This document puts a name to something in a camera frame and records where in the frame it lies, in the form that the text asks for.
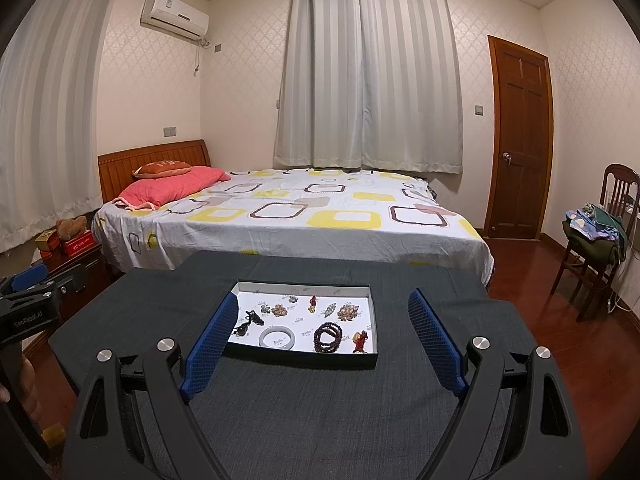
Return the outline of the person's left hand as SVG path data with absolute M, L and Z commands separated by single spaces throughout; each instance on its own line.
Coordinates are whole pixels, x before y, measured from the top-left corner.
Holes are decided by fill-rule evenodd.
M 42 406 L 36 386 L 35 369 L 32 366 L 32 362 L 25 356 L 20 342 L 9 347 L 8 350 L 20 358 L 20 370 L 17 374 L 17 383 L 13 386 L 14 391 L 32 423 L 37 428 L 40 428 Z

